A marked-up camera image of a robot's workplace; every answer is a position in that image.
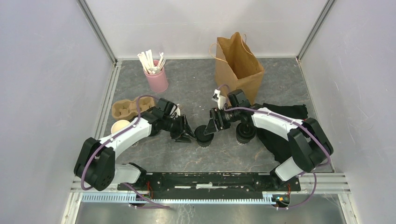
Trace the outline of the black paper coffee cup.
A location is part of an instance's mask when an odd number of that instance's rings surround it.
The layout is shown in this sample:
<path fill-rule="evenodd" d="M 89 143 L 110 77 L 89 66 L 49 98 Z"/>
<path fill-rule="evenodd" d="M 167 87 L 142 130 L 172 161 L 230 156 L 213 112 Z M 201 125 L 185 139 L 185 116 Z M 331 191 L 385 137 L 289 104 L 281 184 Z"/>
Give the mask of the black paper coffee cup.
<path fill-rule="evenodd" d="M 211 142 L 213 139 L 209 139 L 209 140 L 201 140 L 201 139 L 197 139 L 197 143 L 200 147 L 208 147 L 210 146 Z"/>
<path fill-rule="evenodd" d="M 248 136 L 248 137 L 245 137 L 245 136 L 236 136 L 237 143 L 238 143 L 239 145 L 246 145 L 246 144 L 248 144 L 253 138 L 254 138 L 254 136 Z"/>

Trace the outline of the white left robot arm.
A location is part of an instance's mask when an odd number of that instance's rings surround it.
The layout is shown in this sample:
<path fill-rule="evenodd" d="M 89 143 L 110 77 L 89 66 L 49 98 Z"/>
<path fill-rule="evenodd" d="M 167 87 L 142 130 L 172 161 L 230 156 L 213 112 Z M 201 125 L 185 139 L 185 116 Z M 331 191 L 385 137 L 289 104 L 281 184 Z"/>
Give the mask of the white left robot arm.
<path fill-rule="evenodd" d="M 116 164 L 116 159 L 126 149 L 140 140 L 167 131 L 175 142 L 191 143 L 195 135 L 187 118 L 177 110 L 177 105 L 159 98 L 156 106 L 144 112 L 126 127 L 101 139 L 86 139 L 73 173 L 81 179 L 83 190 L 105 190 L 111 184 L 129 183 L 135 190 L 147 184 L 145 170 L 134 163 Z"/>

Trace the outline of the black plastic cup lid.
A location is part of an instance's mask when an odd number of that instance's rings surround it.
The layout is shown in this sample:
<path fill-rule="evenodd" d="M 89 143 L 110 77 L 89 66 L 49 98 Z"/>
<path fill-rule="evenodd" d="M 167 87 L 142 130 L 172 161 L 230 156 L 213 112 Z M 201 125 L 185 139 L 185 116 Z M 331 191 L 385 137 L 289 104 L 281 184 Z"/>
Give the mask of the black plastic cup lid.
<path fill-rule="evenodd" d="M 206 128 L 206 125 L 200 125 L 198 126 L 195 131 L 194 134 L 196 136 L 196 140 L 197 139 L 201 139 L 201 140 L 209 140 L 209 139 L 213 139 L 214 138 L 214 134 L 211 135 L 204 135 L 204 129 Z"/>
<path fill-rule="evenodd" d="M 255 136 L 256 129 L 250 124 L 239 123 L 236 127 L 236 136 Z"/>

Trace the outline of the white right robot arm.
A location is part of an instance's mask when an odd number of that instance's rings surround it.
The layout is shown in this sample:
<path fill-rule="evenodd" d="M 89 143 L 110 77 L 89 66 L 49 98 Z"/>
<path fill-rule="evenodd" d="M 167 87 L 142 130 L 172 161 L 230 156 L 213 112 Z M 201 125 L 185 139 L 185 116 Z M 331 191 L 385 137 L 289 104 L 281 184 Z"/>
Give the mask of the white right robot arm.
<path fill-rule="evenodd" d="M 290 118 L 264 105 L 253 105 L 241 89 L 225 97 L 217 88 L 212 100 L 217 107 L 210 110 L 204 136 L 226 130 L 233 122 L 239 122 L 235 131 L 237 142 L 241 145 L 249 143 L 263 131 L 283 141 L 274 152 L 286 155 L 285 160 L 270 172 L 269 183 L 273 189 L 282 190 L 293 177 L 330 163 L 333 147 L 316 119 Z"/>

